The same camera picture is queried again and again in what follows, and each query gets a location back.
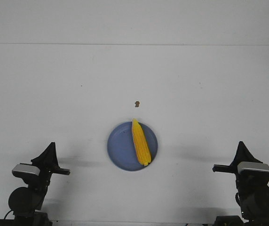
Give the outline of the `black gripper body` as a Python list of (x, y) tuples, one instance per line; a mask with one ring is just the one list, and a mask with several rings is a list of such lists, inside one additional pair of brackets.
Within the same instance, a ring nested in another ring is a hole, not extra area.
[(60, 168), (55, 165), (43, 165), (40, 166), (44, 175), (60, 174), (60, 175), (70, 175), (71, 171), (69, 169)]
[(215, 164), (212, 170), (213, 172), (237, 173), (237, 168), (231, 165), (227, 166), (227, 165)]

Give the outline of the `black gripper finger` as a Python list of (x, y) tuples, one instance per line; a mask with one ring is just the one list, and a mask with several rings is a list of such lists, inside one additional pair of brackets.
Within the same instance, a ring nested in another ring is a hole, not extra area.
[(233, 161), (230, 166), (237, 166), (239, 163), (246, 162), (256, 162), (262, 163), (260, 160), (256, 159), (248, 150), (243, 141), (239, 141), (237, 151)]
[(32, 165), (44, 168), (58, 168), (55, 142), (51, 142), (48, 147), (36, 158), (31, 160)]

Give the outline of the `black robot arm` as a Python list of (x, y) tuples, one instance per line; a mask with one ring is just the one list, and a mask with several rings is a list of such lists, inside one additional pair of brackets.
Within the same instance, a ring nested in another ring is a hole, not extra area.
[(27, 187), (15, 189), (9, 196), (8, 205), (14, 214), (14, 226), (51, 226), (46, 212), (41, 207), (53, 174), (69, 175), (69, 169), (60, 168), (56, 155), (55, 142), (31, 163), (19, 163), (12, 169), (16, 178), (24, 181)]
[(215, 226), (269, 226), (269, 165), (256, 159), (239, 141), (230, 165), (215, 164), (213, 172), (236, 177), (236, 203), (241, 216), (217, 216)]

